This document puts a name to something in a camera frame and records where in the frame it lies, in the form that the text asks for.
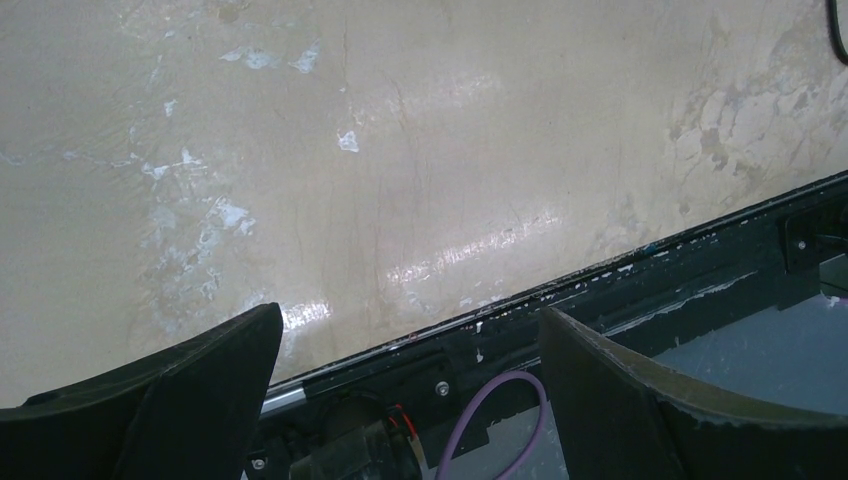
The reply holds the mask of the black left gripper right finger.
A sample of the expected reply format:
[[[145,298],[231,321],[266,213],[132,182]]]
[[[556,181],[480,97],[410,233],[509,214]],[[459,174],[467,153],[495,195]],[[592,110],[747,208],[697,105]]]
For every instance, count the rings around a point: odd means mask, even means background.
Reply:
[[[843,479],[847,420],[741,395],[540,313],[541,369],[573,479]]]

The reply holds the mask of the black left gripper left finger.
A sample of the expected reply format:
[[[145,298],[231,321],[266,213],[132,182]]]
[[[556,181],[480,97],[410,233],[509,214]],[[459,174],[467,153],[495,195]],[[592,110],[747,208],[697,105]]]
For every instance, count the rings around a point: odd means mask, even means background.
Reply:
[[[5,479],[237,479],[283,334],[275,303],[1,412]]]

